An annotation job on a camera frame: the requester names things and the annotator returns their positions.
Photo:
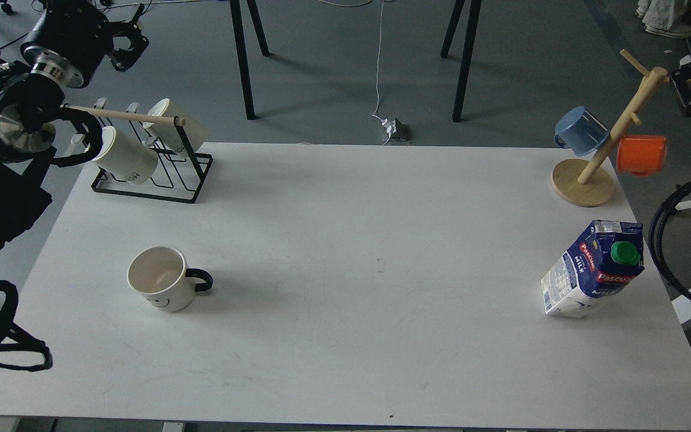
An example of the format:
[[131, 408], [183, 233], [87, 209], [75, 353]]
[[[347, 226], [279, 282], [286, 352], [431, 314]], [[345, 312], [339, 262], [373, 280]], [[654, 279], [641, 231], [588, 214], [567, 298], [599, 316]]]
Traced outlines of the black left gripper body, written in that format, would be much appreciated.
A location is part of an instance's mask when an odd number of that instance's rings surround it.
[[107, 17], [88, 1], [41, 1], [41, 17], [21, 44], [31, 65], [43, 54], [57, 55], [73, 67], [67, 83], [85, 88], [101, 61], [113, 51]]

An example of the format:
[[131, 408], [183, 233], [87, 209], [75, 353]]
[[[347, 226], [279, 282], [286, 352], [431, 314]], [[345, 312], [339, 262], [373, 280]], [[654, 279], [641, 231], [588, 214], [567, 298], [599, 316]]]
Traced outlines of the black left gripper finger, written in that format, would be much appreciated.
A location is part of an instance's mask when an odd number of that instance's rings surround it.
[[148, 48], [150, 41], [145, 36], [127, 37], [129, 46], [126, 49], [113, 49], [108, 58], [116, 71], [129, 70], [142, 57]]
[[108, 22], [105, 28], [112, 38], [127, 38], [131, 46], [145, 44], [146, 39], [142, 34], [142, 27], [139, 25], [140, 17], [143, 16], [144, 11], [145, 5], [137, 5], [136, 11], [128, 21]]

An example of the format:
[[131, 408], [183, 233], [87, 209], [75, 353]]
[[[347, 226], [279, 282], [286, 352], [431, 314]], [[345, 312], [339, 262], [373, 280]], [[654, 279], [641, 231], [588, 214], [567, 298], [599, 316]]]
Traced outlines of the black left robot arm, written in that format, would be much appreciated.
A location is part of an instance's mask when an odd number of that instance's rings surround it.
[[[66, 88], [84, 88], [108, 58], [131, 68], [148, 47], [138, 4], [127, 21], [110, 21], [91, 1], [43, 1], [25, 34], [21, 61], [0, 52], [0, 250], [27, 232], [52, 202], [41, 184], [49, 167], [89, 162], [101, 152], [101, 126], [85, 110], [65, 106]], [[46, 342], [16, 325], [19, 293], [0, 281], [0, 368], [46, 371]]]

